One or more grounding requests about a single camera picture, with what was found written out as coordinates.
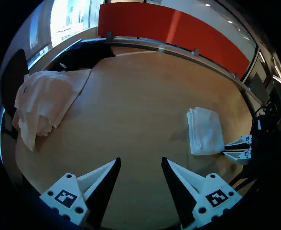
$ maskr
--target black chair backrest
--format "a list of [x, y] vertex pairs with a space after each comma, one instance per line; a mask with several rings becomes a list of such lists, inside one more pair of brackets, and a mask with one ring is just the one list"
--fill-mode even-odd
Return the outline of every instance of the black chair backrest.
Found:
[[16, 112], [14, 105], [18, 89], [24, 82], [24, 75], [28, 73], [26, 56], [24, 50], [20, 49], [10, 59], [1, 77], [2, 104], [11, 117]]

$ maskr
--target red wall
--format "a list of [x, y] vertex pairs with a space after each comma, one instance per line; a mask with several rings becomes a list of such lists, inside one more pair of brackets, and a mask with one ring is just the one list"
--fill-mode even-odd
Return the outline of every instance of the red wall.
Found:
[[99, 36], [150, 38], [194, 50], [241, 78], [249, 60], [222, 33], [205, 22], [160, 5], [120, 2], [100, 6]]

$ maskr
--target table surface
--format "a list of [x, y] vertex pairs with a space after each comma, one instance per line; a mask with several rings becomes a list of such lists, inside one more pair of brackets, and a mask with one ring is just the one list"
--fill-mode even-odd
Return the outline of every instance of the table surface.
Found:
[[[139, 52], [114, 48], [115, 54]], [[202, 176], [229, 182], [241, 171], [221, 155], [190, 154], [186, 113], [216, 111], [225, 144], [248, 135], [251, 115], [234, 83], [188, 60], [137, 53], [100, 61], [60, 126], [37, 137], [35, 152], [20, 136], [16, 162], [43, 193], [63, 174], [77, 177], [121, 157], [102, 226], [166, 228], [179, 220], [161, 168], [163, 156]]]

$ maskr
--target black cloth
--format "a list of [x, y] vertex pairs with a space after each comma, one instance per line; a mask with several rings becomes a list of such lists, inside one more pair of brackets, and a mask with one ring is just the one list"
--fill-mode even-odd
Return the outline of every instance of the black cloth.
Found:
[[114, 57], [111, 46], [100, 42], [79, 42], [55, 60], [51, 71], [92, 69], [100, 60]]

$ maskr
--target folded white towel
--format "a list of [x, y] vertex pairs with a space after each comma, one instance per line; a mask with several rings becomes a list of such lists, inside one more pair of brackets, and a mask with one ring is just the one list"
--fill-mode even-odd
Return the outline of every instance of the folded white towel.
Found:
[[224, 150], [221, 125], [218, 114], [205, 108], [190, 109], [187, 112], [191, 153], [211, 155]]
[[52, 126], [58, 127], [90, 71], [41, 71], [25, 75], [16, 95], [15, 107], [21, 137], [30, 150], [34, 150], [36, 135], [47, 136]]

